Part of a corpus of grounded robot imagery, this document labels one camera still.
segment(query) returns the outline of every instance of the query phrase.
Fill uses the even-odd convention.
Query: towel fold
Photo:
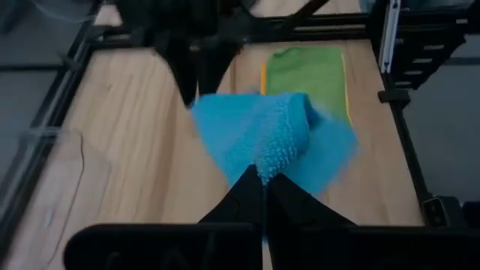
[[[344,121],[325,117],[306,94],[212,94],[192,108],[202,142],[233,186],[251,164],[263,183],[284,173],[318,193],[353,153]]]

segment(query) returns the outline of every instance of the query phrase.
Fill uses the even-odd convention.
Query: wood grain
[[[287,15],[304,2],[262,0],[253,13]],[[319,12],[358,10],[357,1],[332,0]],[[97,23],[118,25],[120,19],[106,6]],[[219,92],[258,86],[261,64],[275,50],[292,45],[247,46],[230,66]],[[377,100],[383,84],[369,42],[302,45],[343,48],[359,143],[355,158],[319,194],[320,200],[358,224],[422,225],[391,111]],[[150,49],[96,52],[64,129],[6,269],[62,269],[65,242],[89,224],[195,223],[228,190],[221,171],[205,153],[168,67]],[[65,153],[70,153],[70,160]],[[270,268],[268,250],[264,255],[265,267]]]

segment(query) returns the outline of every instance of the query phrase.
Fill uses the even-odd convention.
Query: black metal frame
[[[462,41],[464,35],[472,34],[478,31],[480,14],[480,1],[468,10],[440,10],[440,11],[402,11],[400,13],[400,21],[398,26],[397,37],[403,39],[403,43],[399,42],[396,50],[401,56],[407,56],[408,52],[416,52],[416,56],[421,56],[425,52],[423,46],[426,40],[424,37],[432,38],[434,44],[443,45],[438,54],[428,54],[432,61],[425,66],[419,67],[412,62],[414,58],[396,58],[393,63],[391,74],[382,74],[385,91],[379,93],[382,102],[388,102],[391,112],[398,130],[401,145],[405,154],[406,162],[412,176],[415,192],[418,197],[419,205],[424,212],[424,219],[427,225],[431,226],[451,226],[455,222],[435,223],[433,222],[438,215],[451,217],[447,211],[434,212],[425,211],[428,205],[425,202],[432,201],[433,197],[428,192],[425,184],[422,170],[416,157],[415,149],[408,131],[407,124],[403,115],[403,108],[410,100],[408,93],[399,89],[418,88],[419,85],[434,73],[438,67],[443,64]],[[372,13],[349,13],[349,14],[332,14],[332,15],[316,15],[311,16],[301,23],[301,28],[296,28],[291,34],[282,36],[280,40],[272,40],[270,37],[261,36],[252,37],[251,43],[265,42],[283,42],[283,41],[330,41],[330,40],[355,40],[369,39],[372,43],[373,51],[378,56],[380,48],[380,39],[382,36],[383,22],[385,19],[386,1],[377,1]],[[99,4],[95,4],[91,10],[94,14],[99,8]],[[269,17],[265,21],[275,25],[284,22],[285,17]],[[32,126],[38,126],[45,117],[48,108],[52,108],[52,114],[46,120],[46,125],[60,127],[65,119],[69,106],[77,92],[78,86],[83,78],[83,74],[89,64],[92,53],[96,50],[112,50],[119,48],[144,47],[146,40],[142,35],[135,35],[122,27],[109,26],[90,26],[90,22],[84,23],[79,34],[77,35],[72,47],[67,55],[62,59],[62,64],[45,64],[37,65],[11,65],[1,66],[0,72],[23,72],[23,71],[57,71],[50,90],[40,107],[37,117],[32,122]],[[321,28],[322,26],[341,26],[340,28]],[[125,39],[112,38],[117,35],[130,34]],[[449,34],[450,38],[445,39],[443,36]],[[422,68],[422,74],[412,77],[405,76],[405,71],[410,71],[411,67]],[[407,80],[408,87],[399,87],[398,82]],[[52,104],[53,97],[59,94],[59,102]],[[39,145],[33,157],[29,158],[28,169],[22,172],[21,185],[15,188],[16,197],[13,201],[3,202],[8,204],[7,214],[0,220],[0,239],[2,251],[0,254],[0,262],[5,258],[5,252],[11,243],[15,229],[26,210],[29,200],[33,194],[33,190],[38,182],[38,176],[43,168],[41,158],[45,158],[50,153],[50,149],[43,145]],[[12,177],[12,173],[17,164],[26,158],[24,154],[19,153],[12,164],[10,172],[6,178]],[[5,186],[0,187],[0,195],[5,192]]]

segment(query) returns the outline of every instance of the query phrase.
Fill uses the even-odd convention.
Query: gray floor
[[[81,19],[90,4],[70,0],[39,1],[64,17]],[[6,1],[0,3],[0,17]],[[0,65],[59,63],[66,54],[80,24],[65,23],[43,15],[33,4],[13,30],[0,35]],[[19,135],[29,129],[56,73],[0,73],[0,181],[17,151]]]
[[[64,17],[85,16],[88,4],[43,0]],[[5,1],[0,3],[0,16]],[[0,65],[57,62],[80,25],[46,18],[31,5],[16,28],[0,37]],[[480,56],[480,40],[469,39],[457,56]],[[0,73],[0,178],[10,164],[19,134],[29,128],[53,73]],[[442,67],[418,91],[405,118],[427,186],[434,194],[480,200],[480,67]]]

